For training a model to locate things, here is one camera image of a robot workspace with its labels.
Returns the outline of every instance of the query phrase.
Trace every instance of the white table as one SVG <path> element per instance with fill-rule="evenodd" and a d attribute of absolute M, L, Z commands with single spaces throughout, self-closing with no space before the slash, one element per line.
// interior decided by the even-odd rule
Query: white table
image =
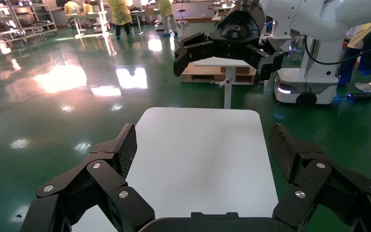
<path fill-rule="evenodd" d="M 251 110 L 151 108 L 136 125 L 127 182 L 156 218 L 191 212 L 271 217 L 278 204 L 259 115 Z M 115 232 L 95 206 L 73 232 Z"/>
<path fill-rule="evenodd" d="M 226 67 L 225 79 L 230 80 L 229 84 L 225 84 L 224 82 L 216 82 L 216 84 L 220 84 L 220 87 L 222 87 L 222 85 L 225 85 L 224 109 L 231 109 L 232 85 L 250 85 L 250 83 L 248 82 L 235 82 L 237 67 L 251 67 L 251 65 L 247 64 L 243 60 L 211 57 L 195 61 L 194 65 L 205 67 Z"/>
<path fill-rule="evenodd" d="M 102 28 L 102 35 L 104 37 L 107 37 L 109 36 L 109 33 L 106 33 L 106 27 L 105 27 L 105 23 L 107 22 L 106 13 L 107 11 L 99 11 L 99 12 L 85 14 L 85 15 L 82 15 L 81 13 L 79 14 L 74 13 L 74 14 L 67 14 L 66 17 L 72 16 L 74 18 L 74 23 L 75 23 L 76 30 L 77 30 L 77 35 L 74 36 L 76 39 L 82 38 L 83 36 L 84 37 L 99 36 L 99 34 L 85 35 L 84 33 L 81 33 L 82 31 L 86 31 L 86 29 L 82 29 L 82 25 L 80 24 L 80 19 L 95 19 L 95 18 L 100 18 L 100 26 Z"/>
<path fill-rule="evenodd" d="M 143 35 L 144 34 L 144 31 L 142 31 L 142 27 L 140 25 L 140 18 L 139 16 L 145 16 L 145 10 L 142 10 L 142 11 L 132 11 L 130 12 L 130 14 L 134 14 L 137 16 L 137 25 L 139 25 L 139 31 L 140 33 L 138 34 L 139 36 L 140 35 Z M 160 14 L 160 9 L 156 9 L 154 8 L 154 15 L 159 15 Z"/>

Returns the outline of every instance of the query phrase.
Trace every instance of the person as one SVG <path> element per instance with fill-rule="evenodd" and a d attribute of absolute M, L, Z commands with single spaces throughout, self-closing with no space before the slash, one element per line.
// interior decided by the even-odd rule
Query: person
<path fill-rule="evenodd" d="M 360 27 L 358 33 L 349 41 L 349 44 L 343 55 L 343 59 L 349 59 L 351 57 L 359 55 L 361 52 L 365 52 L 371 49 L 371 23 L 364 24 Z M 342 63 L 339 66 L 337 76 L 339 78 L 338 85 L 344 86 L 351 82 L 352 71 L 356 64 L 357 58 L 353 58 L 347 62 Z M 358 69 L 363 75 L 371 74 L 371 52 L 364 54 L 360 57 Z"/>
<path fill-rule="evenodd" d="M 112 23 L 116 25 L 116 38 L 120 40 L 121 27 L 124 27 L 128 36 L 132 35 L 130 31 L 131 15 L 126 0 L 109 0 L 112 8 Z"/>
<path fill-rule="evenodd" d="M 93 6 L 87 0 L 83 3 L 83 12 L 93 12 Z"/>
<path fill-rule="evenodd" d="M 160 9 L 161 17 L 163 17 L 164 36 L 170 36 L 169 18 L 171 19 L 171 27 L 175 35 L 178 35 L 177 23 L 174 18 L 174 9 L 170 0 L 156 0 Z"/>
<path fill-rule="evenodd" d="M 80 6 L 76 2 L 72 0 L 68 0 L 68 2 L 65 4 L 65 15 L 71 15 L 71 14 L 77 14 L 80 11 Z M 67 16 L 68 18 L 68 24 L 71 24 L 71 19 L 73 16 Z"/>

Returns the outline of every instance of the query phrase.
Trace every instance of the shelving rack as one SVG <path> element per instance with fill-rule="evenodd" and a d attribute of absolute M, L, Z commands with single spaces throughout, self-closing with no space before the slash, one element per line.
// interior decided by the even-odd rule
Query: shelving rack
<path fill-rule="evenodd" d="M 45 3 L 32 3 L 31 1 L 23 2 L 20 5 L 12 5 L 10 1 L 5 0 L 6 6 L 0 7 L 0 22 L 6 24 L 6 21 L 13 21 L 13 28 L 0 31 L 0 44 L 12 42 L 16 40 L 27 41 L 28 38 L 43 35 L 49 32 L 56 33 L 57 27 L 53 21 L 53 16 L 50 7 Z M 46 12 L 39 12 L 36 8 L 45 8 Z M 28 8 L 27 12 L 20 12 L 19 9 Z M 40 21 L 38 15 L 48 15 L 45 22 Z M 29 15 L 32 15 L 34 20 L 31 22 Z M 29 25 L 21 24 L 20 18 L 26 16 Z"/>

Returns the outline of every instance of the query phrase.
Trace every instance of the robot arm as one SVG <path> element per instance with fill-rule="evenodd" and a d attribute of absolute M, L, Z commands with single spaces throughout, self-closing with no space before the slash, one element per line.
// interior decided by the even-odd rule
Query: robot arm
<path fill-rule="evenodd" d="M 371 0 L 261 0 L 260 5 L 282 25 L 325 42 L 371 22 Z"/>

